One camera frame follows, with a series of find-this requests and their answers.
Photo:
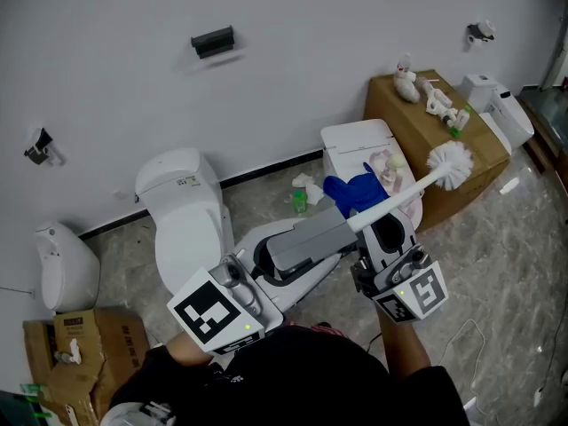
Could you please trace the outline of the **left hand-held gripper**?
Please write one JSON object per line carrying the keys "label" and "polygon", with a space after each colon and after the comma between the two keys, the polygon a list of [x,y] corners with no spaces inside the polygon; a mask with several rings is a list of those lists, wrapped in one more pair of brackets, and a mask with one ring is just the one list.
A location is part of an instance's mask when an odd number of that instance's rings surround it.
{"label": "left hand-held gripper", "polygon": [[[281,219],[250,230],[234,254],[207,271],[203,268],[168,302],[180,326],[199,348],[212,356],[234,353],[283,324],[286,312],[317,287],[338,265],[332,255],[288,276],[275,267],[266,242],[294,228],[294,218]],[[250,277],[259,266],[261,288]]]}

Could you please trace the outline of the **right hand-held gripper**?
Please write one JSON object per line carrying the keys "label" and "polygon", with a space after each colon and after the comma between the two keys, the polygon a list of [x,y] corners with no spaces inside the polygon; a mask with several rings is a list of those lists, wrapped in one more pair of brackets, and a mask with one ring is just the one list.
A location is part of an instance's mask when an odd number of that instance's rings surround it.
{"label": "right hand-held gripper", "polygon": [[423,320],[447,300],[439,263],[416,244],[406,213],[394,209],[375,222],[375,230],[364,228],[358,236],[360,259],[351,266],[355,288],[393,322]]}

